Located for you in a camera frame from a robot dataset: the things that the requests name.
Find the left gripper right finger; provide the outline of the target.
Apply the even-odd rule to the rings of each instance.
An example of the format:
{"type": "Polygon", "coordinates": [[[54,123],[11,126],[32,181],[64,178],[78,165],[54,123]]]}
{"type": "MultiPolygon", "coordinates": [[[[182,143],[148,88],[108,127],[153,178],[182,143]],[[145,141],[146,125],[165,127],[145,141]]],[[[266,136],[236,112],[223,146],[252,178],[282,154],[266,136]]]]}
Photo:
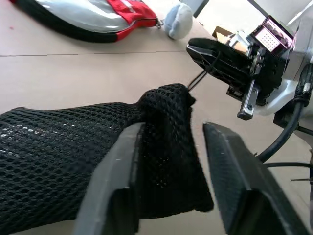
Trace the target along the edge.
{"type": "Polygon", "coordinates": [[[203,132],[227,235],[311,235],[271,172],[237,133],[211,122],[203,132]]]}

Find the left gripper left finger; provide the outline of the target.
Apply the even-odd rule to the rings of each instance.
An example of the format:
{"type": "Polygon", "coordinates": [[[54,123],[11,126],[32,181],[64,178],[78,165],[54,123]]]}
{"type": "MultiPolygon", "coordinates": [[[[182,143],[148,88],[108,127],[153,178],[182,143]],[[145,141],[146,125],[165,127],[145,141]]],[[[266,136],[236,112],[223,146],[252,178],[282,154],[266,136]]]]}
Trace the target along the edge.
{"type": "Polygon", "coordinates": [[[125,128],[93,172],[72,235],[135,235],[142,187],[144,123],[125,128]]]}

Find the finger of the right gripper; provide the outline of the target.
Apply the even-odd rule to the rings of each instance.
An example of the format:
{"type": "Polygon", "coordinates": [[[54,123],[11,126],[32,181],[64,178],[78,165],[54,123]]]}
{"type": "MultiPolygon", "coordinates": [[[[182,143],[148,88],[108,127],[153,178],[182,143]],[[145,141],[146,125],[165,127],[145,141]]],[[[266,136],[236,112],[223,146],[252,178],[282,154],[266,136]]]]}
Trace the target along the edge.
{"type": "Polygon", "coordinates": [[[192,58],[195,58],[196,55],[217,57],[221,53],[220,59],[228,64],[248,64],[248,58],[245,55],[213,39],[192,38],[188,41],[186,50],[192,58]]]}
{"type": "Polygon", "coordinates": [[[231,48],[188,47],[187,52],[202,68],[189,86],[196,86],[207,74],[228,85],[243,86],[249,81],[252,60],[231,48]]]}

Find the black mesh drawstring pouch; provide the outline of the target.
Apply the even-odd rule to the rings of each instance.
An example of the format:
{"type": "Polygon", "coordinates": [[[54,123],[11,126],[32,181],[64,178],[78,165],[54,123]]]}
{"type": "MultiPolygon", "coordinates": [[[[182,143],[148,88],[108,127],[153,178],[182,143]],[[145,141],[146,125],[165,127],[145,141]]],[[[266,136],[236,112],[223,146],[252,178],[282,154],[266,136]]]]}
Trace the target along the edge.
{"type": "Polygon", "coordinates": [[[184,53],[0,58],[0,235],[74,220],[122,131],[145,123],[140,219],[214,204],[192,136],[184,53]]]}

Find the small cardboard box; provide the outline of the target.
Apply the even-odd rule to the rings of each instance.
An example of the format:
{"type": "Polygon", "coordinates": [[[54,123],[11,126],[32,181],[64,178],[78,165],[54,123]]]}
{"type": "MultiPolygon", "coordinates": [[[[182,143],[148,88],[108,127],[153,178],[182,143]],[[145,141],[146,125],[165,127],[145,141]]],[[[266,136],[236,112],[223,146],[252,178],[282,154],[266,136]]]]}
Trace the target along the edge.
{"type": "Polygon", "coordinates": [[[217,41],[225,44],[226,42],[228,42],[230,40],[230,37],[233,35],[232,32],[220,27],[220,26],[217,26],[214,31],[213,31],[213,34],[212,36],[214,38],[217,39],[217,41]]]}

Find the light blue plush toy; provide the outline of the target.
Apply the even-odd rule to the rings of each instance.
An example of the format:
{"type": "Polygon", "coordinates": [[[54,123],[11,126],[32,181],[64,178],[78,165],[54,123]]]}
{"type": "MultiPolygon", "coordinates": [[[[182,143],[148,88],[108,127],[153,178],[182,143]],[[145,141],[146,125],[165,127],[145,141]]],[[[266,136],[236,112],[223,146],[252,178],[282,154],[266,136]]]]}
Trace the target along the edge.
{"type": "Polygon", "coordinates": [[[192,29],[193,12],[184,4],[176,4],[166,15],[164,21],[164,32],[173,40],[180,40],[186,37],[192,29]]]}

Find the red silver black bag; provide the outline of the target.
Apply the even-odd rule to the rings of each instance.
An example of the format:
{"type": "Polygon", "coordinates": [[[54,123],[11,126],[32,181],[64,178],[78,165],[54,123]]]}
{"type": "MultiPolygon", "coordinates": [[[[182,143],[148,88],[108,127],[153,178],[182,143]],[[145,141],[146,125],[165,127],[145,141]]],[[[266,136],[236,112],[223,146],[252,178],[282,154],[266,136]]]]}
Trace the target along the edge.
{"type": "Polygon", "coordinates": [[[140,27],[161,27],[142,0],[9,0],[44,26],[70,38],[114,43],[140,27]]]}

